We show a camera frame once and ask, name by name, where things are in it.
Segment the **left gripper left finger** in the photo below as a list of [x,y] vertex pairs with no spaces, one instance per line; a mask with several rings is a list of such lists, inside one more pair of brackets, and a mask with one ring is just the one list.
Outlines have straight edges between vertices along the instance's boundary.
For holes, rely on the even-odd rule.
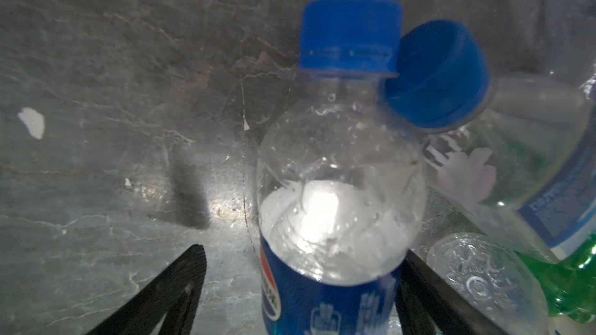
[[189,334],[206,277],[206,253],[194,244],[91,334]]

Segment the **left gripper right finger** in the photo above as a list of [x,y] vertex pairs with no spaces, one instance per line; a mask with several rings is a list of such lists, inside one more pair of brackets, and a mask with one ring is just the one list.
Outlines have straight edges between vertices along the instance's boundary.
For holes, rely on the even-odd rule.
[[505,334],[470,305],[417,254],[408,251],[400,266],[395,307],[403,334]]

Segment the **clear bottle blue cap pepsi label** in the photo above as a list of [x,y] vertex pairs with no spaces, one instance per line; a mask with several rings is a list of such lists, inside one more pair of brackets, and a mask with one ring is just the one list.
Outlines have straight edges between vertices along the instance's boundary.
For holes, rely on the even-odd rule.
[[397,77],[395,0],[304,9],[304,97],[259,148],[262,318],[268,334],[385,334],[427,186],[408,123],[384,100]]

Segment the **blue label bottle small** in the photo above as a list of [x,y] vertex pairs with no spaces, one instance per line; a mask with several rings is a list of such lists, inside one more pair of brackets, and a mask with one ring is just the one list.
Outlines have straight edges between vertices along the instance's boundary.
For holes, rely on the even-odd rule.
[[595,100],[533,74],[492,77],[461,23],[400,40],[386,100],[412,124],[431,188],[506,248],[555,264],[595,234]]

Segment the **green bottle near bin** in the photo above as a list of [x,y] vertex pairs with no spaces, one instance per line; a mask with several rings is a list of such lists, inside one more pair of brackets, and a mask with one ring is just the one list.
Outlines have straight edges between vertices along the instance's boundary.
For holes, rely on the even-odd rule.
[[570,257],[551,265],[520,254],[540,283],[549,316],[567,316],[579,324],[595,320],[595,235]]

